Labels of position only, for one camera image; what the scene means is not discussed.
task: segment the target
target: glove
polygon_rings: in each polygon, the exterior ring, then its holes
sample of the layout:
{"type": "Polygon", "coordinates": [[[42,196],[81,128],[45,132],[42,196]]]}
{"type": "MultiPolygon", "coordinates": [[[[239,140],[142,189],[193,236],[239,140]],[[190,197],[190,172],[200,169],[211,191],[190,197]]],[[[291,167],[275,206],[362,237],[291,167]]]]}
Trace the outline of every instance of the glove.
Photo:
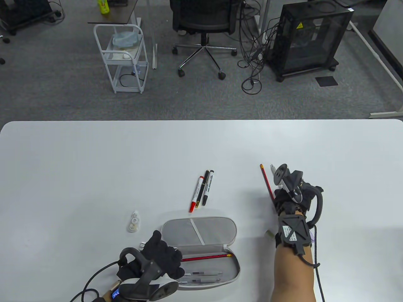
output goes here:
{"type": "MultiPolygon", "coordinates": [[[[307,182],[304,184],[303,188],[309,186],[311,186],[311,184],[307,182]]],[[[309,209],[311,208],[311,202],[312,199],[314,199],[315,197],[315,193],[311,190],[303,188],[301,189],[301,203],[295,203],[284,189],[277,189],[274,191],[274,194],[276,195],[276,198],[274,199],[274,207],[276,208],[278,215],[280,215],[283,211],[293,212],[295,210],[300,210],[304,214],[304,216],[306,215],[306,212],[309,211],[309,209]]],[[[321,187],[316,186],[316,188],[320,192],[323,192],[323,189],[321,187]]]]}
{"type": "MultiPolygon", "coordinates": [[[[162,270],[161,276],[167,273],[170,278],[179,279],[185,274],[183,268],[180,267],[182,253],[161,240],[161,233],[159,231],[154,231],[152,237],[144,245],[141,253],[147,260],[153,260],[158,264],[162,270]]],[[[140,278],[140,263],[135,259],[127,265],[120,267],[117,276],[123,281],[130,278],[140,278]]]]}

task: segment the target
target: small table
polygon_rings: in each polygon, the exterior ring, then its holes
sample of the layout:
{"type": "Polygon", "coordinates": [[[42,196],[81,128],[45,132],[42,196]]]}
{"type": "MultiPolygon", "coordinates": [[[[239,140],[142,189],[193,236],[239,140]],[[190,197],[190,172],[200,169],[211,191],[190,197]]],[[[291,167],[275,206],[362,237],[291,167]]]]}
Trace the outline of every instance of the small table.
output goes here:
{"type": "MultiPolygon", "coordinates": [[[[108,14],[101,14],[99,9],[92,10],[89,17],[89,24],[134,24],[140,26],[141,17],[137,17],[134,14],[134,8],[136,7],[137,0],[128,0],[127,6],[110,6],[108,14]]],[[[157,44],[155,42],[154,29],[151,21],[151,8],[150,0],[147,0],[147,13],[150,20],[150,31],[153,45],[153,60],[152,68],[157,68],[157,44]]]]}
{"type": "MultiPolygon", "coordinates": [[[[400,302],[402,136],[398,120],[8,123],[0,133],[2,301],[70,301],[123,248],[138,248],[170,219],[203,216],[236,223],[239,279],[161,302],[269,301],[275,242],[264,233],[275,232],[277,216],[259,164],[274,187],[270,163],[287,163],[324,189],[317,244],[326,302],[400,302]],[[206,169],[215,171],[207,205],[189,214],[206,169]],[[140,229],[128,233],[134,210],[140,229]]],[[[116,272],[89,287],[102,295],[116,272]]],[[[316,281],[315,293],[320,302],[316,281]]]]}

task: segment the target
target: elastic band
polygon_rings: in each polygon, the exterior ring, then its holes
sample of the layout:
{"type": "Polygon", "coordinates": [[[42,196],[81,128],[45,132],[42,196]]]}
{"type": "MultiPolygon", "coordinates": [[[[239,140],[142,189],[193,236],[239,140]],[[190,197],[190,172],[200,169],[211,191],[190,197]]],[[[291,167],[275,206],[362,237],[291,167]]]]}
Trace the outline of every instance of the elastic band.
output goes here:
{"type": "Polygon", "coordinates": [[[199,230],[197,229],[195,223],[193,222],[193,219],[190,219],[190,223],[193,225],[193,229],[195,230],[197,236],[199,237],[199,240],[201,242],[202,245],[206,245],[202,239],[202,236],[200,236],[199,230]]]}

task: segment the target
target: yellow bottle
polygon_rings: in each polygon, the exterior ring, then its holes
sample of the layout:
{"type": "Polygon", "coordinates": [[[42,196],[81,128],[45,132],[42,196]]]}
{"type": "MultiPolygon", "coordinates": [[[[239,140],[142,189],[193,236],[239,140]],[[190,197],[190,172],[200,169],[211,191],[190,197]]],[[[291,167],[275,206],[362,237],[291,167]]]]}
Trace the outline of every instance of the yellow bottle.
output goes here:
{"type": "Polygon", "coordinates": [[[101,14],[109,13],[108,0],[98,0],[98,5],[100,6],[101,14]]]}

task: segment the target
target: plastic bag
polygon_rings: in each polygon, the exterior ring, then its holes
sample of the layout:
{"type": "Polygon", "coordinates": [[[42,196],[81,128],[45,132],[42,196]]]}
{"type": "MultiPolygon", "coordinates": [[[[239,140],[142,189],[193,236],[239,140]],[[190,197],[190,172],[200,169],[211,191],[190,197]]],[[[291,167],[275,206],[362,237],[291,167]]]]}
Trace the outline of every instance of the plastic bag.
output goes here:
{"type": "Polygon", "coordinates": [[[133,31],[124,31],[113,34],[112,44],[119,48],[132,47],[139,40],[138,34],[133,31]]]}

